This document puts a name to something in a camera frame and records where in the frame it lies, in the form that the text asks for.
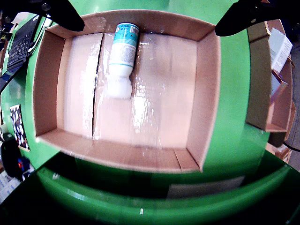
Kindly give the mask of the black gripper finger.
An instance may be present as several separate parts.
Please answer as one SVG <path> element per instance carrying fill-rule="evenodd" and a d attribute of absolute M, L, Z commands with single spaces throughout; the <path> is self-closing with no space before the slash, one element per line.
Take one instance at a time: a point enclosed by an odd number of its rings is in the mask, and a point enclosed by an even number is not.
<path fill-rule="evenodd" d="M 300 21 L 298 0 L 239 0 L 233 3 L 215 26 L 219 37 L 235 35 L 257 23 L 276 19 Z"/>
<path fill-rule="evenodd" d="M 48 17 L 61 27 L 80 32 L 85 23 L 68 0 L 2 0 L 0 11 L 4 18 L 14 20 L 18 13 L 28 12 Z"/>

